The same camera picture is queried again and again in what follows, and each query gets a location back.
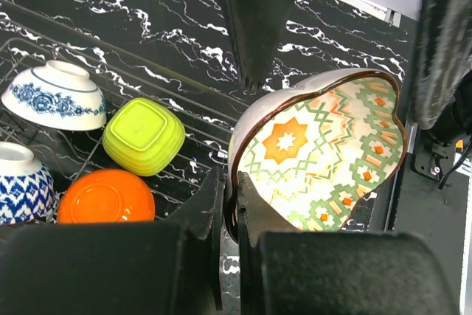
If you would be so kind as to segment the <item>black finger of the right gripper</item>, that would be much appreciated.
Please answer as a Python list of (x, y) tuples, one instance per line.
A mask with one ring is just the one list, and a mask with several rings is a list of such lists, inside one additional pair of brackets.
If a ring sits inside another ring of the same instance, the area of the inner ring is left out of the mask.
[(240, 82), (248, 89), (266, 80), (294, 0), (218, 0)]

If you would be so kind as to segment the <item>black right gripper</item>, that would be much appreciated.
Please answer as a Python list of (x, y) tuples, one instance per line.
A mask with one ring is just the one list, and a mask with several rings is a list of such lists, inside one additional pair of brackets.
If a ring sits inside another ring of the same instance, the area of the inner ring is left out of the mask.
[(471, 56), (471, 0), (422, 0), (411, 73), (414, 122), (430, 129), (452, 99)]

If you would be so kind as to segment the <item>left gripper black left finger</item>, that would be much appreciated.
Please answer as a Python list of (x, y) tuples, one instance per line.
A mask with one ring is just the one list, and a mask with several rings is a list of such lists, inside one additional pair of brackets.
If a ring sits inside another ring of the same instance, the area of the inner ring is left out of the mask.
[(36, 224), (1, 248), (3, 314), (216, 314), (225, 175), (161, 221)]

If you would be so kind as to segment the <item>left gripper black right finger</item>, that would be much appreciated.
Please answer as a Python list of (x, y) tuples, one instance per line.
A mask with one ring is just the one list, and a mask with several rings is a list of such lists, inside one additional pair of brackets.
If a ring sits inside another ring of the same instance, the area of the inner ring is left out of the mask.
[(458, 314), (436, 257), (408, 234), (302, 232), (238, 176), (242, 314)]

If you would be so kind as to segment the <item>colourful patterned small bowl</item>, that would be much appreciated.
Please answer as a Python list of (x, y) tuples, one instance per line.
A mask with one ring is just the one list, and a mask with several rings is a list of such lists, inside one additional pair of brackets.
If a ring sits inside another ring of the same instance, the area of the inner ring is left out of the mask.
[(336, 69), (252, 103), (229, 141), (227, 226), (236, 224), (238, 173), (297, 229), (335, 232), (406, 154), (400, 87), (377, 69)]

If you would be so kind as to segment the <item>white top bowl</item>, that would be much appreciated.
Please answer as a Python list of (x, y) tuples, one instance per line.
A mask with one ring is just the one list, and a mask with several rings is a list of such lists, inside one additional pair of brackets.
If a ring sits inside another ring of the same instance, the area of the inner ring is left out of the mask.
[(124, 104), (103, 132), (105, 152), (121, 167), (139, 176), (153, 176), (171, 163), (185, 140), (181, 120), (147, 98)]

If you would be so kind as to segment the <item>red orange patterned bowl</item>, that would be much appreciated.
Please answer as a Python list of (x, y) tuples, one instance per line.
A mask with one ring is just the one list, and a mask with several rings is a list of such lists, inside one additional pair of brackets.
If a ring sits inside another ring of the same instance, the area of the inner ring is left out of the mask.
[(32, 150), (1, 142), (1, 224), (42, 218), (52, 208), (54, 180), (49, 168)]

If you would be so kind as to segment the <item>blue white patterned bowl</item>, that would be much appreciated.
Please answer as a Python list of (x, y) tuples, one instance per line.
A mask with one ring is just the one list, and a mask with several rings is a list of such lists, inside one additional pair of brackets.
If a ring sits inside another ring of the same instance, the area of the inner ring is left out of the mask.
[(87, 70), (61, 60), (25, 69), (1, 96), (15, 115), (49, 128), (93, 131), (106, 124), (103, 92)]

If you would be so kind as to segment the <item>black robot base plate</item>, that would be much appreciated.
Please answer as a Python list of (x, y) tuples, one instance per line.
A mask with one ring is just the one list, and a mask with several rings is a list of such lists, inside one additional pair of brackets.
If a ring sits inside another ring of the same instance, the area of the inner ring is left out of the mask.
[(394, 177), (377, 190), (368, 230), (422, 238), (442, 265), (459, 311), (465, 313), (470, 178), (454, 172), (440, 190), (437, 181), (426, 176), (430, 162), (414, 169), (421, 130), (409, 122), (406, 132), (406, 157)]

